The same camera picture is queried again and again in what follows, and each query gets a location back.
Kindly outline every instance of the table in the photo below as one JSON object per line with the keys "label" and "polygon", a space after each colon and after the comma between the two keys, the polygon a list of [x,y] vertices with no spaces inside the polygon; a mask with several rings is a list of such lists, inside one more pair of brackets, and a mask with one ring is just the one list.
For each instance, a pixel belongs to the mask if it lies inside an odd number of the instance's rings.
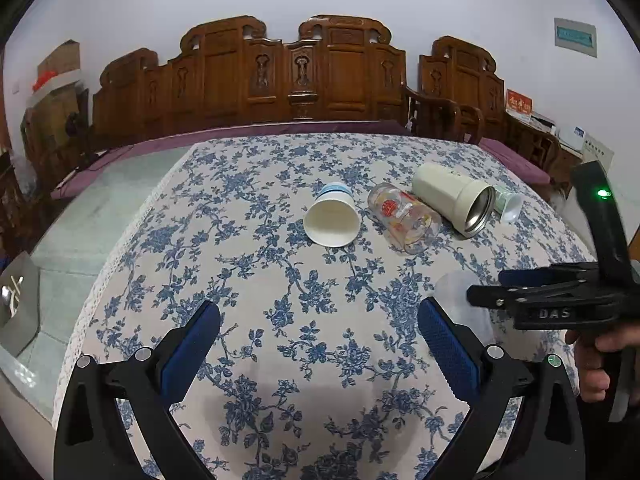
{"label": "table", "polygon": [[[409,187],[437,162],[526,196],[516,224],[493,216],[465,240],[448,222],[417,256],[395,252],[366,209],[384,180]],[[356,195],[362,228],[327,249],[302,218],[322,185]],[[418,302],[454,270],[496,283],[507,268],[583,261],[586,247],[555,212],[477,146],[414,137],[310,134],[195,145],[163,179],[111,254],[65,355],[66,382],[84,352],[129,358],[184,325],[202,300],[223,315],[217,341],[184,401],[171,412],[219,479],[421,478],[460,427],[468,406],[452,396],[416,331]],[[560,355],[559,331],[518,332],[492,314],[496,339],[517,358]],[[158,468],[132,410],[120,404],[145,471]],[[510,403],[486,462],[518,409]]]}

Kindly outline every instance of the tile floor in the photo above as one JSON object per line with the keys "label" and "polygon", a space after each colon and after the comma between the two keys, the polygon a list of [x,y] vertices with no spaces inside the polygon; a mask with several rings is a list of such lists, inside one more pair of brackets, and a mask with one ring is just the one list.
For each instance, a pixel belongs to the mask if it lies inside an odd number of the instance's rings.
{"label": "tile floor", "polygon": [[40,332],[18,356],[38,375],[34,394],[50,419],[66,345],[109,253],[146,197],[187,152],[116,161],[50,227],[31,255],[40,267]]}

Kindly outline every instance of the white wall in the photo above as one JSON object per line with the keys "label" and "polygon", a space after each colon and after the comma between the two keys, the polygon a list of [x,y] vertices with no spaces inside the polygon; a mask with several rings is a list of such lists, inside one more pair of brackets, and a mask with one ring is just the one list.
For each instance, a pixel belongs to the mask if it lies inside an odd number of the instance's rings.
{"label": "white wall", "polygon": [[[566,128],[579,124],[615,150],[610,177],[630,235],[640,222],[640,54],[605,0],[36,0],[6,46],[4,97],[12,142],[37,64],[69,38],[81,43],[92,92],[108,62],[146,46],[164,62],[179,53],[193,25],[239,14],[267,24],[270,38],[293,41],[315,14],[368,16],[407,52],[415,87],[419,54],[450,34],[484,46],[509,88],[531,96],[537,111]],[[598,58],[554,46],[554,17],[592,23]],[[12,94],[18,83],[20,91]]]}

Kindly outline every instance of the clear plastic cup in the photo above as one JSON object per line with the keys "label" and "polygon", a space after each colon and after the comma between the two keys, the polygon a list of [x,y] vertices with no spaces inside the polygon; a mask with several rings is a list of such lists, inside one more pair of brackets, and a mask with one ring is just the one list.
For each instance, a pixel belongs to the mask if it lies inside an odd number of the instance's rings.
{"label": "clear plastic cup", "polygon": [[367,203],[395,245],[408,254],[423,252],[440,232],[442,218],[437,212],[387,182],[371,190]]}

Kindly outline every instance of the silver bolt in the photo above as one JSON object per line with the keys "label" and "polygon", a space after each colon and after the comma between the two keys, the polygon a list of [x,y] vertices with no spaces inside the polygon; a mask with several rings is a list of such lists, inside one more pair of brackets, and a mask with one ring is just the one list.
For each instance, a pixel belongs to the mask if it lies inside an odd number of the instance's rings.
{"label": "silver bolt", "polygon": [[486,349],[486,353],[493,359],[502,359],[504,357],[504,350],[496,345],[491,345]]}
{"label": "silver bolt", "polygon": [[87,368],[89,364],[91,364],[91,358],[88,355],[81,355],[76,361],[78,368]]}
{"label": "silver bolt", "polygon": [[135,356],[137,361],[146,361],[151,357],[151,348],[147,348],[146,346],[139,348],[136,350]]}
{"label": "silver bolt", "polygon": [[562,359],[559,358],[556,354],[551,354],[546,357],[546,360],[552,365],[553,368],[558,368],[562,365]]}

